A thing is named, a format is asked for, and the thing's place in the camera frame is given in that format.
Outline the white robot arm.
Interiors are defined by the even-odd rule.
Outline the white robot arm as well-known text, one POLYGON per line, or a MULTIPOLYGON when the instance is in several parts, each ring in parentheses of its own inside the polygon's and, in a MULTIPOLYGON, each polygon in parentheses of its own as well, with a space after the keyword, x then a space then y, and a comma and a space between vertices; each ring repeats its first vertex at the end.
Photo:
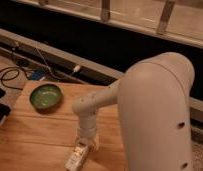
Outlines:
POLYGON ((181 54, 167 52, 136 63, 120 80, 74 102, 78 140, 92 142, 98 110, 116 104, 128 171, 193 171, 193 82, 193 65, 181 54))

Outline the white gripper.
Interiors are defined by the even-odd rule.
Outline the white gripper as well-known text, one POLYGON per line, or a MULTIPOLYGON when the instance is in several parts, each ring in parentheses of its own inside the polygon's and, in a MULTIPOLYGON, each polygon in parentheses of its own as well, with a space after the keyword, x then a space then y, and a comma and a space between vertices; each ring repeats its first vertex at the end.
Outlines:
POLYGON ((99 149, 99 136, 97 132, 97 125, 94 124, 91 127, 77 126, 76 133, 76 146, 83 147, 92 146, 94 150, 99 149))

